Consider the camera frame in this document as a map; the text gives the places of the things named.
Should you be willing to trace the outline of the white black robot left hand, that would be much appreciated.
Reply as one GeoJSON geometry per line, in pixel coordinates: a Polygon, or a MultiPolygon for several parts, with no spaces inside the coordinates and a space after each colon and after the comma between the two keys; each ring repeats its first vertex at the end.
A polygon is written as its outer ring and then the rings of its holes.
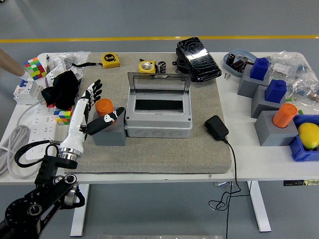
{"type": "Polygon", "coordinates": [[[101,130],[111,126],[117,118],[125,111],[124,107],[119,107],[105,116],[96,118],[88,122],[89,112],[94,104],[101,98],[102,83],[97,80],[92,83],[77,101],[73,116],[71,118],[66,139],[59,146],[59,156],[75,160],[80,158],[84,152],[83,142],[86,135],[94,135],[101,130]]]}

